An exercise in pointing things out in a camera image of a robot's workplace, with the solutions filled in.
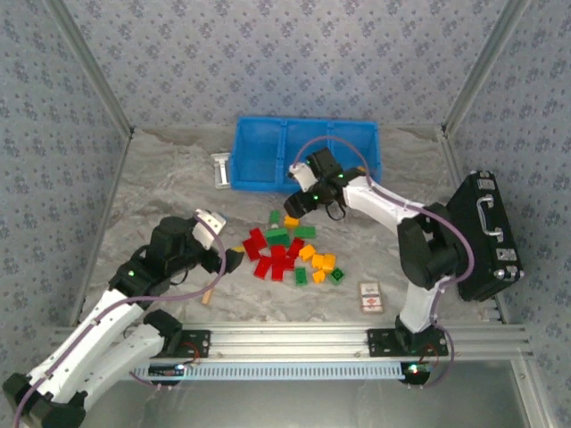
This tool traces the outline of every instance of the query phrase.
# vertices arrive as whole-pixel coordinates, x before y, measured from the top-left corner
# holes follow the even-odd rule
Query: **orange toy block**
[[[320,283],[322,283],[323,281],[325,281],[325,276],[326,276],[326,275],[325,275],[325,272],[324,272],[324,271],[318,270],[317,272],[315,272],[315,273],[313,274],[313,282],[314,282],[315,284],[320,284]]]
[[[330,274],[335,269],[335,255],[334,254],[326,254],[323,256],[323,265],[321,268],[326,274]]]
[[[310,261],[315,253],[316,251],[315,248],[313,248],[313,245],[308,244],[300,250],[300,257],[303,261]]]
[[[321,269],[323,267],[324,259],[325,256],[322,256],[321,254],[315,254],[313,259],[311,259],[311,267],[314,269]]]
[[[284,226],[287,227],[288,229],[295,229],[299,225],[300,225],[300,220],[298,218],[285,216]]]

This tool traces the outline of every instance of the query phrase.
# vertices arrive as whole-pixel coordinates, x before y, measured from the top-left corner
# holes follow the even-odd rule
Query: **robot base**
[[[397,328],[371,328],[367,330],[368,354],[371,357],[438,357],[449,355],[444,333],[429,326],[421,333],[411,333],[396,318]]]

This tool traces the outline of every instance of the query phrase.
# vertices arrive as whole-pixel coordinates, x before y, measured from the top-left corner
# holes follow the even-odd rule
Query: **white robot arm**
[[[155,310],[127,339],[110,349],[149,308],[149,300],[120,304],[101,315],[127,298],[163,294],[173,284],[172,277],[198,265],[209,273],[221,270],[220,256],[211,248],[211,231],[219,235],[226,220],[202,210],[195,217],[201,221],[164,218],[153,230],[150,244],[119,267],[110,288],[62,346],[27,375],[13,374],[4,382],[4,394],[14,410],[22,407],[22,397],[32,390],[23,406],[23,423],[30,428],[79,427],[94,403],[130,370],[159,353],[169,355],[180,345],[182,325],[163,310]],[[234,271],[242,258],[241,253],[226,251],[223,273]],[[74,345],[79,337],[80,342]],[[63,362],[54,368],[54,362],[62,357]]]
[[[432,335],[433,308],[441,284],[455,275],[456,266],[466,257],[450,231],[418,214],[418,209],[433,210],[446,216],[440,204],[430,207],[408,201],[382,186],[371,183],[361,169],[343,170],[326,148],[308,156],[307,163],[290,167],[290,177],[300,184],[301,191],[290,196],[285,209],[291,217],[300,218],[319,205],[338,203],[361,211],[388,230],[399,240],[401,266],[409,279],[404,307],[396,320],[397,337],[405,352],[418,352]],[[425,234],[433,233],[427,241]]]

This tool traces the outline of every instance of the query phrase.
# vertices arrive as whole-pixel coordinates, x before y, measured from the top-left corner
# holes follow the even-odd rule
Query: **gray table surface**
[[[419,202],[446,202],[453,189],[440,145],[427,133],[382,128],[382,185]],[[94,274],[87,288],[83,314],[101,296],[107,281],[131,253],[149,242],[153,228],[165,216],[190,217],[195,209],[216,210],[228,219],[222,241],[241,244],[254,227],[267,226],[271,210],[283,207],[285,195],[216,190],[211,154],[231,150],[234,129],[208,127],[190,130],[137,130],[128,150]],[[210,321],[337,321],[393,322],[407,289],[401,271],[396,237],[370,218],[350,212],[340,222],[324,211],[313,212],[302,223],[315,226],[312,243],[319,252],[333,252],[346,277],[339,286],[328,282],[296,287],[294,274],[283,283],[252,275],[248,259],[215,288],[210,306],[200,299],[160,303],[183,322]],[[300,259],[296,266],[306,266]],[[193,270],[186,282],[171,287],[169,295],[203,288],[213,276]],[[365,315],[360,310],[358,282],[381,283],[385,312]],[[448,324],[474,323],[480,318],[475,303],[463,302],[450,289],[439,307]]]

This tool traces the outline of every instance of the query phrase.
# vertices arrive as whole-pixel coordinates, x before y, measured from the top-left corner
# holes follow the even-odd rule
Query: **patterned wallpaper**
[[[468,169],[495,170],[527,278],[506,292],[571,426],[571,4],[534,2],[459,127]]]
[[[66,0],[135,126],[441,123],[505,0]]]
[[[123,142],[41,0],[0,3],[0,55],[3,382],[67,322]]]

